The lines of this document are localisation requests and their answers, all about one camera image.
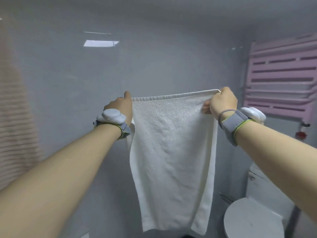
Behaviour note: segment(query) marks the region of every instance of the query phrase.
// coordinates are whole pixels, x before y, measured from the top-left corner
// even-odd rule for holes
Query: wrist device
[[[264,124],[266,116],[257,108],[241,108],[235,110],[235,113],[224,121],[220,122],[220,118],[224,112],[232,111],[232,109],[224,110],[219,116],[219,126],[224,130],[227,139],[233,146],[237,146],[235,135],[237,130],[246,122],[254,121],[259,124]]]
[[[95,122],[93,122],[94,128],[100,124],[108,123],[118,126],[121,129],[121,136],[119,139],[126,138],[130,133],[131,129],[125,122],[126,116],[122,114],[119,110],[114,108],[106,109],[101,115],[97,116]]]

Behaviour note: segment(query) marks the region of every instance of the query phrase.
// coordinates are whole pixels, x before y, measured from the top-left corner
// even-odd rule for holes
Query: toilet
[[[224,215],[227,238],[284,238],[294,203],[252,164],[246,197],[233,202]]]

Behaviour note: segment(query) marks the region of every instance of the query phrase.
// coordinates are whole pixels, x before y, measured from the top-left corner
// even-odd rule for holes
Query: toilet tank
[[[277,188],[253,163],[248,173],[247,198],[254,199],[283,217],[285,226],[291,216],[294,203]]]

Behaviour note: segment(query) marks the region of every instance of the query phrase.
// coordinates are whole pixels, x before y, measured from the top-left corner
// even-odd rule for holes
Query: toilet lid
[[[284,238],[281,216],[248,198],[228,207],[224,229],[228,238]]]

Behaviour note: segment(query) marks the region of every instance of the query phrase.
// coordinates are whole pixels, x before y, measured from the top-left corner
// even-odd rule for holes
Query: striped towel
[[[0,20],[0,190],[44,158],[26,97]]]

